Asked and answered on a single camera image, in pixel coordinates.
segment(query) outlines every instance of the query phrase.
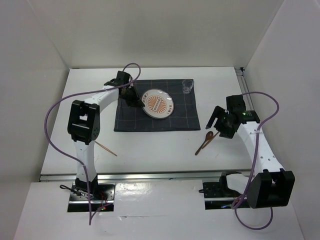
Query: tabletop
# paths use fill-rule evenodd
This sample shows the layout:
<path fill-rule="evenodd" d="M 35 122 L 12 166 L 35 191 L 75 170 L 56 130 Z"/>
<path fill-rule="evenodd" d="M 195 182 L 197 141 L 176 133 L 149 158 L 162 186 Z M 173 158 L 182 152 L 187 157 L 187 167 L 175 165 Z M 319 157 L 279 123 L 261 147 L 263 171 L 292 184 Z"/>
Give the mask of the tabletop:
<path fill-rule="evenodd" d="M 15 240 L 303 240 L 295 210 L 273 208 L 273 221 L 264 230 L 242 226 L 231 209 L 205 210 L 201 180 L 118 183 L 114 211 L 100 212 L 89 226 L 88 212 L 67 212 L 71 182 L 32 183 Z M 265 225 L 270 209 L 240 208 L 241 220 Z"/>
<path fill-rule="evenodd" d="M 117 68 L 71 69 L 63 96 L 103 88 L 116 77 Z M 126 70 L 133 77 L 136 68 Z M 233 67 L 171 67 L 142 68 L 139 80 L 194 79 L 199 131 L 114 132 L 117 101 L 100 114 L 100 134 L 97 141 L 117 154 L 114 156 L 95 145 L 94 159 L 98 173 L 145 173 L 180 171 L 219 171 L 249 169 L 251 160 L 241 138 L 216 137 L 197 156 L 195 152 L 205 139 L 206 124 L 215 108 L 226 108 L 226 97 L 241 94 Z M 63 101 L 57 113 L 51 140 L 63 151 L 76 155 L 71 136 L 67 132 L 71 104 L 89 95 Z M 75 174 L 76 162 L 48 147 L 42 175 Z"/>

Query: placemat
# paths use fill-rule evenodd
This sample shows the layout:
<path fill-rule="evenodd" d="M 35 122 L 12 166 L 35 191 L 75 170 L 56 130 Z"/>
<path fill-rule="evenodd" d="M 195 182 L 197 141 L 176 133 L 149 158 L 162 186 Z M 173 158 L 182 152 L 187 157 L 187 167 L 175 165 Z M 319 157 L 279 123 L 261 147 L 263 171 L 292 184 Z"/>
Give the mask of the placemat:
<path fill-rule="evenodd" d="M 115 115 L 115 132 L 166 132 L 196 131 L 200 123 L 196 108 L 195 86 L 189 94 L 183 93 L 183 79 L 138 80 L 134 87 L 141 97 L 150 89 L 167 92 L 173 100 L 173 113 L 165 119 L 154 119 L 140 107 L 128 107 L 126 101 L 118 100 Z"/>

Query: white wall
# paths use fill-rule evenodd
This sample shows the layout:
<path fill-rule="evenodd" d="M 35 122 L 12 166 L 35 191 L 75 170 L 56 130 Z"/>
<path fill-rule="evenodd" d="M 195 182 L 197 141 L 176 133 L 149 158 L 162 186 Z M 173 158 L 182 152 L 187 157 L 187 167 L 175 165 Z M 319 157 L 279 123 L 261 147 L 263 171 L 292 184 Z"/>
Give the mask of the white wall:
<path fill-rule="evenodd" d="M 250 91 L 280 103 L 264 129 L 277 158 L 294 171 L 291 199 L 306 240 L 320 239 L 319 2 L 285 0 L 245 70 Z M 262 119 L 275 109 L 263 96 L 253 104 Z"/>
<path fill-rule="evenodd" d="M 0 239 L 9 240 L 40 176 L 45 113 L 68 69 L 25 0 L 1 1 L 0 31 Z"/>
<path fill-rule="evenodd" d="M 244 67 L 283 0 L 29 0 L 71 68 Z"/>

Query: white plate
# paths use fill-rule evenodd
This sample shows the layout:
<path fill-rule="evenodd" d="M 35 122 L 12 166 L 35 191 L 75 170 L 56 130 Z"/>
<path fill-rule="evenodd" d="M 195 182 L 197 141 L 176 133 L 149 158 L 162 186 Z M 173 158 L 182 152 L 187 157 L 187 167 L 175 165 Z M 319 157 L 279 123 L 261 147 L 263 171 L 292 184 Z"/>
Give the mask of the white plate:
<path fill-rule="evenodd" d="M 174 111 L 172 97 L 160 89 L 150 89 L 141 98 L 144 103 L 142 108 L 146 114 L 155 119 L 165 119 Z"/>

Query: orange logo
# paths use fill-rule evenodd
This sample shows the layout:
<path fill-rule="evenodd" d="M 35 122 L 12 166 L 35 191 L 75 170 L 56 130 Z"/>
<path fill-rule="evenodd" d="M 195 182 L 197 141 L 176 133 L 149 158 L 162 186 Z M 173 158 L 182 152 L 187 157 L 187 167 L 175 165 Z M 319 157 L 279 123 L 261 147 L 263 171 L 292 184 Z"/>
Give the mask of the orange logo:
<path fill-rule="evenodd" d="M 149 110 L 155 114 L 163 114 L 167 109 L 166 101 L 157 95 L 152 95 L 146 100 Z"/>

